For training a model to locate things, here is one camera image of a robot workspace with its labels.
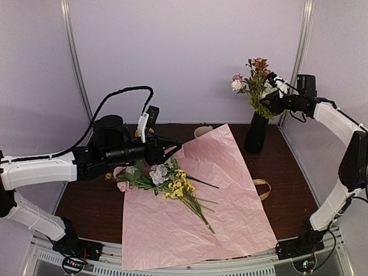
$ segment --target black cable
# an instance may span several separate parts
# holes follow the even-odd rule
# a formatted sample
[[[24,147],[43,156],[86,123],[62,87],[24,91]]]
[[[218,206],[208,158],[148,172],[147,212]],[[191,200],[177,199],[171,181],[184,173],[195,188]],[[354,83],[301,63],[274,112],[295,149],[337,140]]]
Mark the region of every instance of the black cable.
[[[298,120],[299,122],[305,123],[306,122],[306,118],[305,118],[304,112],[302,112],[301,115],[303,117],[303,120],[300,119],[300,118],[298,118],[297,116],[293,115],[293,112],[290,111],[290,116],[292,116],[295,120]]]
[[[344,115],[345,117],[347,117],[350,121],[352,121],[354,124],[359,125],[359,123],[357,121],[355,121],[353,118],[351,118],[349,115],[347,115],[346,113],[342,112],[340,109],[335,108],[339,113],[341,113],[342,115]]]
[[[319,265],[319,266],[317,266],[315,269],[313,269],[313,272],[315,272],[316,270],[318,270],[321,266],[323,266],[327,261],[328,261],[328,259],[331,257],[331,255],[332,255],[332,253],[334,253],[334,250],[335,250],[335,248],[336,248],[336,244],[337,244],[337,240],[336,240],[336,236],[335,236],[335,234],[334,233],[332,233],[332,231],[331,231],[331,225],[332,225],[332,223],[333,223],[334,221],[331,221],[330,223],[329,223],[329,225],[328,225],[328,229],[327,229],[327,231],[332,235],[332,237],[333,237],[333,240],[334,240],[334,244],[333,244],[333,248],[332,248],[332,250],[331,250],[331,252],[328,254],[328,256],[324,259],[324,261],[323,262],[321,262],[321,264]]]
[[[365,203],[368,204],[368,200],[366,200],[364,197],[353,197],[353,198],[356,198],[358,200],[362,200],[362,201],[364,201]]]
[[[288,84],[287,82],[285,82],[285,84],[286,84],[287,86],[289,86],[291,89],[295,90],[296,92],[298,92],[298,93],[300,94],[299,90],[298,90],[298,89],[296,89],[294,86],[292,86],[292,85]]]
[[[99,106],[97,107],[97,110],[95,111],[92,119],[91,119],[91,122],[89,124],[89,126],[87,127],[87,130],[85,131],[85,133],[82,135],[82,137],[74,144],[72,145],[70,148],[68,149],[65,149],[64,151],[62,152],[59,152],[57,154],[53,154],[53,155],[42,155],[42,156],[28,156],[28,157],[20,157],[20,158],[15,158],[13,160],[11,160],[11,162],[20,162],[20,161],[30,161],[30,160],[40,160],[40,159],[49,159],[49,158],[57,158],[57,157],[60,157],[64,154],[67,154],[68,152],[74,150],[74,148],[76,148],[88,135],[88,133],[90,132],[92,126],[93,126],[93,123],[94,121],[96,120],[96,117],[99,113],[99,111],[101,110],[101,108],[103,107],[103,105],[105,104],[105,102],[115,96],[115,95],[119,95],[119,94],[122,94],[124,92],[128,92],[128,91],[135,91],[135,90],[149,90],[149,96],[147,98],[147,100],[145,101],[144,103],[144,106],[143,106],[143,110],[142,110],[142,113],[144,113],[148,103],[150,102],[150,100],[152,99],[153,95],[154,95],[154,90],[149,87],[149,86],[133,86],[133,87],[126,87],[124,89],[121,89],[121,90],[118,90],[118,91],[115,91],[115,92],[112,92],[110,94],[108,94],[99,104]],[[7,163],[7,162],[10,162],[10,160],[4,160],[4,161],[1,161],[0,164],[3,164],[3,163]]]

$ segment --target white cup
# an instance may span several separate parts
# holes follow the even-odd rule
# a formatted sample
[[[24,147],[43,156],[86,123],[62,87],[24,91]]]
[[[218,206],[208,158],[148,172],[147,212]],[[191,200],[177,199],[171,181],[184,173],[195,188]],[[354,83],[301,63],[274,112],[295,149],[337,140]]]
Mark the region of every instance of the white cup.
[[[200,126],[199,128],[195,129],[194,131],[194,137],[198,138],[202,136],[203,134],[206,134],[207,132],[210,132],[213,130],[213,127],[210,126]]]

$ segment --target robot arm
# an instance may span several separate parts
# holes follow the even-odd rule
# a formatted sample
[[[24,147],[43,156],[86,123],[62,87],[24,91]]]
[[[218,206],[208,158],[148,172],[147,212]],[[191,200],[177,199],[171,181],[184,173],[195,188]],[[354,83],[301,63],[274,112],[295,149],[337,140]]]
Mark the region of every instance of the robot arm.
[[[101,252],[101,244],[86,244],[86,241],[78,239],[69,220],[38,208],[15,189],[53,181],[94,179],[116,166],[132,166],[138,160],[145,160],[150,165],[164,163],[181,148],[181,143],[149,133],[158,113],[159,109],[153,106],[143,112],[137,129],[138,139],[132,139],[121,117],[109,115],[91,124],[93,134],[83,147],[21,158],[4,157],[0,151],[0,218],[18,221],[43,233],[54,242],[54,249],[63,254],[75,255],[84,248],[87,258],[98,259],[99,253],[95,252]]]
[[[311,215],[300,236],[290,242],[279,243],[280,259],[291,257],[292,251],[310,253],[322,241],[334,219],[340,217],[350,206],[354,195],[366,188],[368,183],[368,131],[362,124],[344,114],[333,101],[317,97],[316,80],[311,75],[298,75],[297,89],[291,87],[273,72],[267,76],[277,91],[261,99],[261,104],[275,114],[284,110],[303,112],[325,125],[345,144],[347,151],[339,167],[339,178],[331,194],[322,206]],[[289,94],[285,85],[299,94]]]

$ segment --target black vase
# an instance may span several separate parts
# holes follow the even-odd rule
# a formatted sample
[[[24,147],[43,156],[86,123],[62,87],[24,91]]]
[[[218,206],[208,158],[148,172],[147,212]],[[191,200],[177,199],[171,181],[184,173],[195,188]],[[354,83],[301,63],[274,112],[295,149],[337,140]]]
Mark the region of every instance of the black vase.
[[[268,124],[269,119],[266,119],[260,116],[257,112],[254,112],[251,125],[244,142],[244,149],[247,152],[258,154],[262,151]]]

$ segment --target white flower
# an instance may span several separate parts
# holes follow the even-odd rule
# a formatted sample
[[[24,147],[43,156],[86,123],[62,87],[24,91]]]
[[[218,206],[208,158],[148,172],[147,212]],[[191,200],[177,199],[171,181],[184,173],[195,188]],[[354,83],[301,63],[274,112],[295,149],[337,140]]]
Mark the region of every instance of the white flower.
[[[265,89],[262,92],[262,95],[260,96],[261,99],[263,99],[268,94],[271,94],[272,92],[275,92],[277,90],[277,88],[273,88],[272,85],[268,81],[264,83],[264,87]]]
[[[134,172],[137,170],[137,168],[134,168],[133,166],[126,167],[125,172],[127,174],[134,174]]]
[[[232,91],[236,91],[236,90],[242,89],[243,85],[242,85],[241,81],[236,79],[236,80],[233,80],[233,82],[231,83],[231,88],[232,88]]]
[[[169,167],[169,168],[174,168],[174,162],[173,162],[173,157],[170,157],[168,159],[168,161],[165,162],[165,166]]]
[[[152,166],[151,172],[149,172],[149,174],[153,183],[156,186],[159,186],[160,184],[168,180],[168,177],[165,177],[167,175],[167,167],[163,164]]]

